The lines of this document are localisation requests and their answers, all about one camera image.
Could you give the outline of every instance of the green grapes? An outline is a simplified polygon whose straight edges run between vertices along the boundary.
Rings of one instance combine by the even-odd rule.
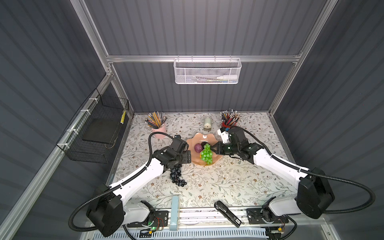
[[[207,164],[212,163],[212,155],[213,152],[211,151],[211,145],[205,144],[203,151],[200,152],[200,158]]]

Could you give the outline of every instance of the yellow tag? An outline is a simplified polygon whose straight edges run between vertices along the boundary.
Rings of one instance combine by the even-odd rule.
[[[124,123],[125,113],[126,113],[126,111],[124,110],[124,112],[122,113],[122,116],[121,116],[121,120],[120,120],[121,124]]]

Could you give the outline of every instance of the leaf pattern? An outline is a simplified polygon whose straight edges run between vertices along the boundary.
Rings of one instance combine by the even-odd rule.
[[[182,139],[192,138],[197,132],[213,133],[220,139],[220,114],[170,114],[167,115],[167,132],[181,135]],[[118,181],[148,161],[148,136],[151,129],[145,124],[146,115],[135,115],[128,139],[125,143],[114,181]],[[212,129],[205,131],[205,118],[212,120]],[[241,113],[241,126],[263,141],[278,156],[286,154],[269,121],[267,113]],[[246,134],[250,142],[255,142]],[[171,140],[151,139],[153,151],[169,146]],[[184,164],[182,177],[188,182],[178,187],[169,178],[169,170],[154,178],[137,191],[130,203],[148,201],[156,208],[170,208],[172,196],[178,195],[180,207],[212,207],[217,200],[228,206],[262,205],[271,197],[290,195],[296,192],[293,186],[270,171],[249,162],[222,157],[212,166]]]

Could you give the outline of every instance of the gray wall panel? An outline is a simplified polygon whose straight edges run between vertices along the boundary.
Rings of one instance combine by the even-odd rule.
[[[2,222],[105,71],[68,1],[0,1],[0,39]],[[88,198],[109,168],[63,160],[15,239],[78,236],[68,234],[62,209],[76,206],[65,197]],[[76,181],[82,196],[67,181]],[[56,225],[46,228],[48,222]]]
[[[291,63],[244,63],[238,84],[176,84],[172,63],[114,63],[135,112],[268,110]]]
[[[328,216],[342,239],[381,236],[383,11],[382,1],[339,1],[275,114],[298,164],[358,181],[376,193],[365,210]],[[367,200],[356,187],[330,183],[336,199],[329,209]]]
[[[293,55],[325,0],[86,0],[110,55]]]

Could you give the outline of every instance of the white mesh basket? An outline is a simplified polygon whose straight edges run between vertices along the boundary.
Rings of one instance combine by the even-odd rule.
[[[236,84],[241,61],[239,58],[175,58],[173,67],[177,84]]]

